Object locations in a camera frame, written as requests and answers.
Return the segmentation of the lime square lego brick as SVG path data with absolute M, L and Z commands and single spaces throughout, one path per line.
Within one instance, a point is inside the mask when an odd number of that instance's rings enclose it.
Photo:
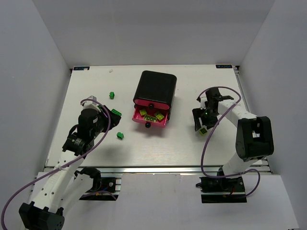
M 139 112 L 140 112 L 140 115 L 141 115 L 142 117 L 145 116 L 145 115 L 147 114 L 146 109 L 141 109 Z

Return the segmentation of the pink top drawer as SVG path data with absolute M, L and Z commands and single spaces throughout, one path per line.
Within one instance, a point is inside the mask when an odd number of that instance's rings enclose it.
M 166 103 L 151 101 L 151 100 L 145 100 L 145 99 L 135 99 L 134 103 L 136 105 L 145 106 L 145 107 L 149 107 L 152 104 L 154 106 L 154 108 L 162 109 L 162 110 L 169 110 L 171 108 L 171 106 L 166 104 Z

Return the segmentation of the black drawer cabinet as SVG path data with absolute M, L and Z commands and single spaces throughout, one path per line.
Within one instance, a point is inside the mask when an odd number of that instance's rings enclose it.
M 166 103 L 171 106 L 168 110 L 170 119 L 176 84 L 177 77 L 173 74 L 145 70 L 141 74 L 133 102 L 135 99 L 145 99 Z

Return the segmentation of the lime long lego brick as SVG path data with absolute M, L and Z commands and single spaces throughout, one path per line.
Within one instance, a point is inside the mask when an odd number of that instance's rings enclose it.
M 162 121 L 162 120 L 165 118 L 165 116 L 164 116 L 161 112 L 159 112 L 159 111 L 155 112 L 155 113 L 154 113 L 154 116 L 155 116 L 156 119 L 159 120 L 159 121 Z

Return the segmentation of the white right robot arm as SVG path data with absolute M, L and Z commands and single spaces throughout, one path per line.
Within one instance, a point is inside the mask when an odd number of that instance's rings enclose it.
M 257 116 L 241 106 L 240 95 L 234 99 L 230 95 L 221 95 L 220 89 L 220 86 L 210 87 L 197 97 L 200 107 L 192 110 L 194 129 L 209 131 L 201 154 L 203 162 L 209 142 L 222 120 L 227 119 L 235 126 L 236 151 L 215 178 L 237 178 L 250 172 L 250 166 L 255 162 L 273 154 L 272 125 L 267 116 Z

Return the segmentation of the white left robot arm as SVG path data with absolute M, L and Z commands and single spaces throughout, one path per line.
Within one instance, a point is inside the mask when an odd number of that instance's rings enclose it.
M 103 191 L 101 173 L 94 167 L 77 169 L 85 154 L 94 148 L 94 140 L 100 133 L 117 126 L 121 115 L 108 108 L 89 105 L 83 108 L 62 147 L 56 173 L 48 175 L 40 192 L 30 203 L 23 203 L 19 214 L 29 230 L 60 230 L 64 215 L 85 194 Z

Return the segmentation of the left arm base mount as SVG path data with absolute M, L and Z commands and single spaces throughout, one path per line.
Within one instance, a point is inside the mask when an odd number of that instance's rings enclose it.
M 101 175 L 101 172 L 94 167 L 85 167 L 81 170 L 76 170 L 74 173 L 74 179 L 76 179 L 79 174 L 86 174 L 94 177 L 92 188 L 86 191 L 79 200 L 114 201 L 114 198 L 108 192 L 110 192 L 115 198 L 118 198 L 121 178 Z

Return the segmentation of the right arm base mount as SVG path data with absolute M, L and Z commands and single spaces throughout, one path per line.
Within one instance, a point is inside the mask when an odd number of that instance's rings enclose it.
M 201 167 L 203 176 L 196 187 L 201 190 L 201 202 L 203 204 L 230 204 L 246 203 L 247 195 L 243 173 L 225 175 L 222 168 L 219 168 L 216 175 L 207 174 Z

